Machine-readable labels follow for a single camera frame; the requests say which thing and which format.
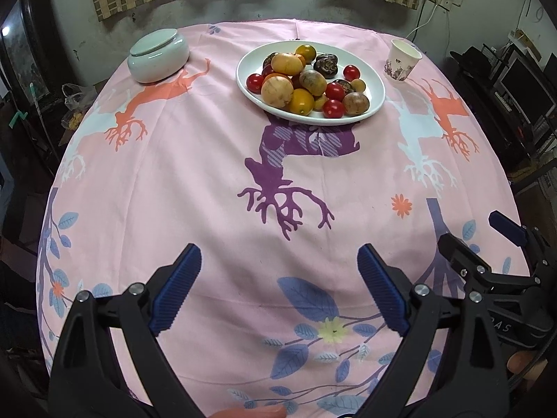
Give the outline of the person's right hand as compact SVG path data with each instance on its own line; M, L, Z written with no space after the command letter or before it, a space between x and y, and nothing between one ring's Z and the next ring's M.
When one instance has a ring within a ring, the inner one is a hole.
M529 371L524 374L524 379L526 380L526 389L529 390L533 387L533 384L540 377L540 375L545 370L548 365L548 361L543 359L542 361L537 361L533 364L534 353L527 351L519 351L510 356L507 361L507 368L513 374L519 374L526 367L529 367Z

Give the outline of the person's left hand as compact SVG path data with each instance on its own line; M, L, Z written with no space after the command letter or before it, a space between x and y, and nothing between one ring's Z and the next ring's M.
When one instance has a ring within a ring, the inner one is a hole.
M272 405L258 409L233 408L213 413L210 418L286 418L285 406Z

